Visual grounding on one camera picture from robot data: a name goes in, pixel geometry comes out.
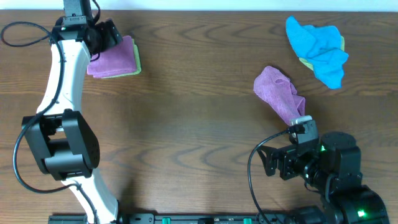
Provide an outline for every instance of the cloth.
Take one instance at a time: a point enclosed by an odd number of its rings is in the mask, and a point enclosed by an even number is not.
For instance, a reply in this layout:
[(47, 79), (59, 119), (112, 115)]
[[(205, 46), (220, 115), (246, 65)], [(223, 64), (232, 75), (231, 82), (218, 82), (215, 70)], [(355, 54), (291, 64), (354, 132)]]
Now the cloth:
[[(344, 41), (344, 37), (343, 36), (341, 36), (341, 47), (340, 47), (340, 49), (342, 50), (342, 51), (344, 51), (344, 49), (345, 49), (345, 41)], [(310, 62), (308, 62), (305, 58), (298, 58), (305, 66), (307, 66), (309, 69), (311, 69), (311, 70), (313, 70), (313, 65), (310, 63)]]
[(139, 63), (137, 66), (137, 61), (139, 62), (139, 55), (134, 39), (125, 36), (119, 45), (101, 52), (99, 59), (88, 65), (87, 74), (93, 75), (94, 78), (113, 78), (137, 74), (141, 71), (141, 64)]
[(297, 96), (290, 79), (278, 69), (267, 66), (254, 80), (254, 92), (290, 125), (290, 120), (304, 116), (305, 98)]
[(286, 34), (297, 57), (313, 65), (317, 79), (331, 89), (341, 88), (348, 54), (341, 50), (341, 35), (335, 26), (301, 26), (290, 16)]

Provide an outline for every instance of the purple cloth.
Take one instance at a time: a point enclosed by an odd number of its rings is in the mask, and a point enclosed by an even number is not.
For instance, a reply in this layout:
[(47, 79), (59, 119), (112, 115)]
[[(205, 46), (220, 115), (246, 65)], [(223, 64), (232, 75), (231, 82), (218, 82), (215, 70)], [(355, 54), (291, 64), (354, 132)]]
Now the purple cloth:
[(94, 78), (112, 77), (136, 70), (134, 46), (130, 36), (123, 37), (119, 45), (101, 52), (99, 59), (87, 66), (87, 74), (93, 75)]
[(297, 96), (290, 79), (278, 69), (267, 66), (254, 81), (256, 95), (290, 125), (290, 120), (304, 116), (305, 98)]

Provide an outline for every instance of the wooden surface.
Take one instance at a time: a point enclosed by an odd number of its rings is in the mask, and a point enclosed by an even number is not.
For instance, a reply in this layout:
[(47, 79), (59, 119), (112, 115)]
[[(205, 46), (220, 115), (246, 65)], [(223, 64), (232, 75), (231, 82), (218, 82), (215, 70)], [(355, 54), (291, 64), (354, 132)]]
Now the wooden surface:
[[(61, 11), (0, 11), (0, 27), (31, 21), (51, 29)], [(135, 35), (142, 62), (137, 76), (86, 76), (83, 115), (99, 139), (104, 179), (122, 208), (159, 213), (256, 213), (246, 163), (263, 138), (286, 127), (252, 91), (267, 65), (288, 75), (306, 97), (306, 114), (321, 133), (346, 131), (362, 149), (364, 183), (398, 222), (398, 14), (295, 12), (302, 24), (334, 25), (349, 59), (343, 88), (329, 90), (289, 45), (290, 12), (104, 11), (123, 35)], [(42, 34), (15, 28), (6, 38)], [(51, 54), (46, 42), (17, 49), (0, 44), (0, 223), (45, 223), (52, 213), (81, 213), (70, 191), (37, 195), (12, 171), (12, 148), (23, 116), (44, 95)], [(287, 145), (279, 138), (270, 146)], [(254, 190), (262, 208), (320, 204), (301, 178), (266, 177), (255, 158)], [(25, 141), (19, 152), (25, 180), (49, 189)]]

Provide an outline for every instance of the robotic arm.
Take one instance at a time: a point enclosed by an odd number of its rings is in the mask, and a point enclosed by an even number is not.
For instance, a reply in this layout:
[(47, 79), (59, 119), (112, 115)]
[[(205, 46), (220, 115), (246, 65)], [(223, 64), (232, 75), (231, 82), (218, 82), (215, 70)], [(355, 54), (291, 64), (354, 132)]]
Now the robotic arm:
[[(325, 212), (317, 207), (289, 213), (266, 213), (264, 219), (247, 215), (123, 214), (118, 201), (106, 187), (96, 168), (100, 162), (98, 140), (81, 115), (81, 94), (91, 56), (100, 54), (123, 39), (111, 20), (97, 24), (89, 0), (64, 0), (65, 17), (52, 30), (64, 55), (64, 76), (57, 102), (26, 132), (25, 138), (41, 172), (51, 174), (64, 185), (81, 184), (95, 208), (74, 187), (86, 216), (53, 216), (49, 223), (134, 223), (134, 224), (262, 224), (262, 223), (389, 223), (381, 198), (361, 185), (361, 153), (354, 137), (345, 133), (318, 136), (315, 121), (305, 116), (292, 121), (295, 131), (291, 146), (276, 149), (260, 146), (259, 153), (268, 176), (280, 170), (289, 180), (301, 176), (321, 195)], [(37, 111), (52, 101), (60, 78), (60, 55), (52, 43), (52, 67), (44, 99)], [(24, 117), (22, 126), (33, 116)], [(51, 139), (59, 131), (65, 139)]]

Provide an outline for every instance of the green light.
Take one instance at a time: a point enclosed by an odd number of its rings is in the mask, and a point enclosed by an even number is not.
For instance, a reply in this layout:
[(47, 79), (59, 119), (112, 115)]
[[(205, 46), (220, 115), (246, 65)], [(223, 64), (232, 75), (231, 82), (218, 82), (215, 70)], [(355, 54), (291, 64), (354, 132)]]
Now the green light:
[(366, 217), (365, 211), (364, 211), (364, 210), (359, 210), (359, 211), (358, 211), (358, 216), (359, 216), (359, 217)]

